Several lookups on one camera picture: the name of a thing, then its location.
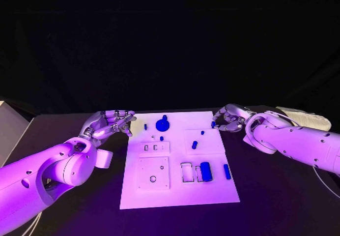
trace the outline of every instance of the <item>robotic hand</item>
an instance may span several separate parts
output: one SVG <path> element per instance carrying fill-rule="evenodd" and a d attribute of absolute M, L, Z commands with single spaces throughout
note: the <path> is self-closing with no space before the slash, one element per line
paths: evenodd
<path fill-rule="evenodd" d="M 227 125 L 215 124 L 222 114 Z M 268 154 L 279 151 L 288 158 L 340 174 L 340 134 L 298 124 L 292 126 L 282 117 L 294 121 L 276 112 L 258 114 L 246 107 L 227 104 L 215 114 L 212 126 L 229 132 L 238 132 L 245 127 L 243 141 L 259 151 Z"/>
<path fill-rule="evenodd" d="M 81 185 L 93 167 L 108 168 L 109 151 L 96 149 L 108 137 L 124 132 L 132 111 L 96 112 L 85 121 L 78 137 L 0 168 L 0 235 L 23 225 Z"/>

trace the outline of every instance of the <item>black background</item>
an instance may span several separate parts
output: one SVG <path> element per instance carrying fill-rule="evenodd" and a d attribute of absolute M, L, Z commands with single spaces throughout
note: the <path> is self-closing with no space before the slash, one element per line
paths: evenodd
<path fill-rule="evenodd" d="M 340 5 L 10 3 L 0 96 L 34 114 L 287 106 L 337 128 Z"/>

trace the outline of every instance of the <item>white board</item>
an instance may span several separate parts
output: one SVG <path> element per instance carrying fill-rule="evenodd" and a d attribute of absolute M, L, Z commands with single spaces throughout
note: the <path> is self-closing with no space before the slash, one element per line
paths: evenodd
<path fill-rule="evenodd" d="M 167 115 L 170 122 L 166 132 L 155 129 L 155 122 L 163 115 Z M 150 113 L 135 114 L 135 117 L 137 121 L 131 123 L 132 137 L 127 147 L 119 209 L 239 202 L 233 179 L 227 180 L 225 176 L 223 164 L 227 164 L 227 160 L 219 131 L 212 129 L 213 113 Z M 161 145 L 164 150 L 158 151 L 161 136 L 163 142 L 168 144 L 164 143 Z M 199 143 L 196 150 L 191 149 L 193 139 Z M 144 146 L 153 148 L 153 144 L 157 145 L 157 150 L 142 151 Z M 210 182 L 197 182 L 196 167 L 202 162 L 210 164 L 213 178 Z M 191 163 L 193 182 L 183 182 L 181 163 Z M 147 166 L 150 170 L 141 172 L 140 169 Z"/>

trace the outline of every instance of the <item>hole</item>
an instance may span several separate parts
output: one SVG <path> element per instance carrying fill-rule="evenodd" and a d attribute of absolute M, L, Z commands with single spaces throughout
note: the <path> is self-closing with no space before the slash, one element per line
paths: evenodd
<path fill-rule="evenodd" d="M 21 185 L 23 185 L 26 188 L 30 187 L 30 182 L 29 182 L 27 179 L 23 179 L 23 180 L 21 180 Z"/>
<path fill-rule="evenodd" d="M 150 177 L 150 181 L 154 183 L 155 182 L 155 176 Z"/>

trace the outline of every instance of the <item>rectangular slot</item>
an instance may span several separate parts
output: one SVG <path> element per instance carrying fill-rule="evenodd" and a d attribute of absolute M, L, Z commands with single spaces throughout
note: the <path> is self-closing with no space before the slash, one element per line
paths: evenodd
<path fill-rule="evenodd" d="M 181 181 L 183 181 L 183 183 L 194 182 L 191 163 L 181 163 L 180 167 L 181 167 Z"/>
<path fill-rule="evenodd" d="M 140 143 L 140 155 L 167 155 L 170 154 L 170 142 Z"/>
<path fill-rule="evenodd" d="M 196 170 L 197 182 L 202 183 L 203 182 L 203 178 L 202 178 L 200 166 L 196 166 L 194 170 Z"/>

